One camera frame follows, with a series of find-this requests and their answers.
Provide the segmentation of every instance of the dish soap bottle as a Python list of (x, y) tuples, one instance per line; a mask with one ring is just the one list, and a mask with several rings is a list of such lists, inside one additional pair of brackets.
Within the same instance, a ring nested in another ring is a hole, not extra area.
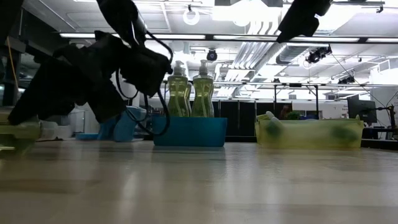
[[(187, 74), (185, 74), (185, 68), (182, 68), (182, 75), (185, 77), (187, 76)], [(188, 108), (188, 116), (191, 116), (192, 114), (191, 103), (190, 103), (191, 91), (192, 91), (192, 83), (188, 82), (187, 89), (185, 90), (185, 102)]]
[(214, 117), (214, 108), (211, 103), (213, 77), (207, 74), (207, 61), (201, 60), (200, 63), (199, 75), (193, 77), (195, 100), (192, 106), (192, 116), (212, 118)]
[(167, 79), (170, 92), (170, 100), (167, 107), (170, 116), (187, 117), (188, 106), (185, 101), (185, 91), (188, 85), (188, 78), (183, 76), (181, 65), (183, 65), (181, 61), (176, 61), (174, 74)]

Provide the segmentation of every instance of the yellow plastic bin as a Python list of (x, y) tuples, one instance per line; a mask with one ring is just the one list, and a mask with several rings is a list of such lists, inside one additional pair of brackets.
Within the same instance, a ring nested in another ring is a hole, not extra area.
[(359, 149), (363, 121), (356, 119), (258, 121), (257, 143), (279, 149)]
[(13, 126), (8, 123), (12, 108), (0, 108), (0, 156), (10, 152), (24, 153), (40, 137), (40, 123), (37, 117)]

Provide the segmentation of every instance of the table surface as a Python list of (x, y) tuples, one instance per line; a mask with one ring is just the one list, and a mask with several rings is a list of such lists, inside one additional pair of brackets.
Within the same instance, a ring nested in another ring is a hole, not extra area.
[(0, 223), (398, 222), (390, 151), (41, 142), (0, 160)]

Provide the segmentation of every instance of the computer monitor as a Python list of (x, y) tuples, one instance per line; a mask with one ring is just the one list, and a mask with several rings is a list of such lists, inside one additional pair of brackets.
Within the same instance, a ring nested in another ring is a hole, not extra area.
[(355, 118), (359, 115), (361, 121), (365, 123), (377, 123), (376, 103), (368, 100), (347, 99), (348, 116)]

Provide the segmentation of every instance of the security camera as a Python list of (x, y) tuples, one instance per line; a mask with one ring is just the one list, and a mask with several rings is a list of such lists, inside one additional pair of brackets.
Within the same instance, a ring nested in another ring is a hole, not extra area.
[(217, 60), (217, 53), (215, 49), (210, 49), (207, 53), (207, 60), (214, 62)]

